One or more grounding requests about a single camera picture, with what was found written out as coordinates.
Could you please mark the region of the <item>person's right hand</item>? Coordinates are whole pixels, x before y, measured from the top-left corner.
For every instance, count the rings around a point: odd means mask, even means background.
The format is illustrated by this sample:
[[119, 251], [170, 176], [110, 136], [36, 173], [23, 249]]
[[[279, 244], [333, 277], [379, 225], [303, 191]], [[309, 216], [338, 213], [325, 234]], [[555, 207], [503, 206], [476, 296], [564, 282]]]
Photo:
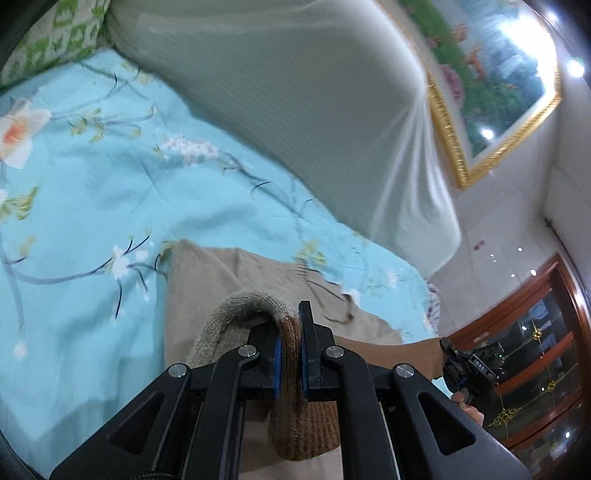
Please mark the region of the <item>person's right hand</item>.
[[467, 414], [477, 425], [482, 427], [484, 425], [484, 414], [477, 408], [468, 404], [469, 392], [466, 389], [455, 392], [451, 400]]

